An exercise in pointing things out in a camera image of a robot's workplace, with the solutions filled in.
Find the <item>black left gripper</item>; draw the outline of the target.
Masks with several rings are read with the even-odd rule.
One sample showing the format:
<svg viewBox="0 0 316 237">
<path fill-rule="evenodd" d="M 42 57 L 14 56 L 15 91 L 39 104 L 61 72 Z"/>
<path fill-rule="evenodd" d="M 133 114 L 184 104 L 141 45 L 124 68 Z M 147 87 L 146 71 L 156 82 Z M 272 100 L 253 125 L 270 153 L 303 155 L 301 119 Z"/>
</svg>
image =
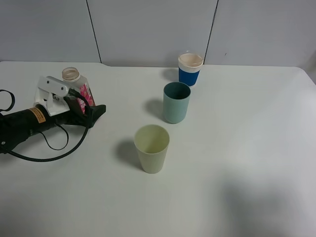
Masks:
<svg viewBox="0 0 316 237">
<path fill-rule="evenodd" d="M 77 125 L 92 128 L 96 121 L 106 112 L 106 105 L 85 106 L 85 114 L 82 112 L 76 98 L 64 99 L 69 106 L 69 111 L 51 117 L 53 122 L 60 125 Z"/>
</svg>

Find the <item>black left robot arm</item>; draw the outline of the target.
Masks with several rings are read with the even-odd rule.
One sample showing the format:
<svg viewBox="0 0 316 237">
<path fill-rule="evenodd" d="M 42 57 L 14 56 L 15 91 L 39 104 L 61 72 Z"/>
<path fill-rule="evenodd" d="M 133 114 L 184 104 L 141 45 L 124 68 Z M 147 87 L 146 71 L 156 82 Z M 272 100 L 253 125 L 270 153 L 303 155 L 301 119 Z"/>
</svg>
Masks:
<svg viewBox="0 0 316 237">
<path fill-rule="evenodd" d="M 6 154 L 29 137 L 58 125 L 85 127 L 88 121 L 77 100 L 67 99 L 70 110 L 50 116 L 42 105 L 0 117 L 0 152 Z"/>
</svg>

